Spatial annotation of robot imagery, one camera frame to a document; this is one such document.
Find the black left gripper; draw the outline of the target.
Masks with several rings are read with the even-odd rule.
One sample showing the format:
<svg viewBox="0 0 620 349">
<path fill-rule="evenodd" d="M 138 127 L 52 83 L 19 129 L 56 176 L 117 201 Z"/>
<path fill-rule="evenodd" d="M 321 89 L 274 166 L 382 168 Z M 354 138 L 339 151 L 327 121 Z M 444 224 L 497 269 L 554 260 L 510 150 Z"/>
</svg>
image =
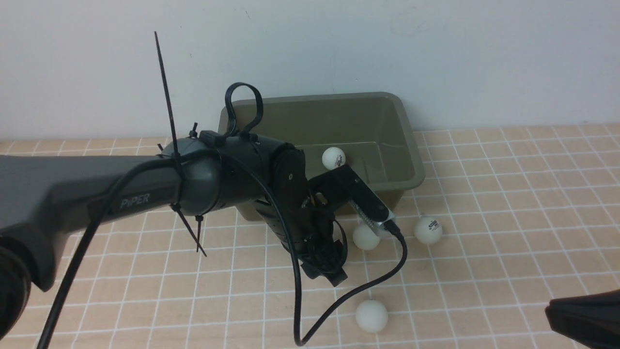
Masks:
<svg viewBox="0 0 620 349">
<path fill-rule="evenodd" d="M 326 278 L 332 286 L 347 280 L 347 236 L 334 213 L 321 202 L 306 201 L 304 207 L 285 214 L 293 237 L 296 258 L 303 272 L 314 280 Z"/>
</svg>

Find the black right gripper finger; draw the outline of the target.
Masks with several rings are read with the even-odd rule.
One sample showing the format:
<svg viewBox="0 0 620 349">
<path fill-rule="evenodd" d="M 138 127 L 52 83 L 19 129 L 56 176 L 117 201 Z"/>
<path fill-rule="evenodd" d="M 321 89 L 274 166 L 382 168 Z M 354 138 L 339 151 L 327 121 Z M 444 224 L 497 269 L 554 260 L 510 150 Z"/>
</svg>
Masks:
<svg viewBox="0 0 620 349">
<path fill-rule="evenodd" d="M 620 347 L 620 290 L 551 300 L 545 315 L 552 331 L 586 347 Z"/>
</svg>

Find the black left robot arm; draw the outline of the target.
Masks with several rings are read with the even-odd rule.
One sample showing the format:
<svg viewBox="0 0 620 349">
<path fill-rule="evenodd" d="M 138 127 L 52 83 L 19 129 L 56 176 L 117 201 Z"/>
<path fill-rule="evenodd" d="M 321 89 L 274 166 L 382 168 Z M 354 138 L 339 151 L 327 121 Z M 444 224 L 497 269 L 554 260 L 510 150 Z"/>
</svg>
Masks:
<svg viewBox="0 0 620 349">
<path fill-rule="evenodd" d="M 319 201 L 332 174 L 306 177 L 303 150 L 251 133 L 203 131 L 156 156 L 1 157 L 1 336 L 24 313 L 31 287 L 49 291 L 71 234 L 84 230 L 53 303 L 56 324 L 99 225 L 170 206 L 186 220 L 251 203 L 308 277 L 343 282 L 345 243 Z"/>
</svg>

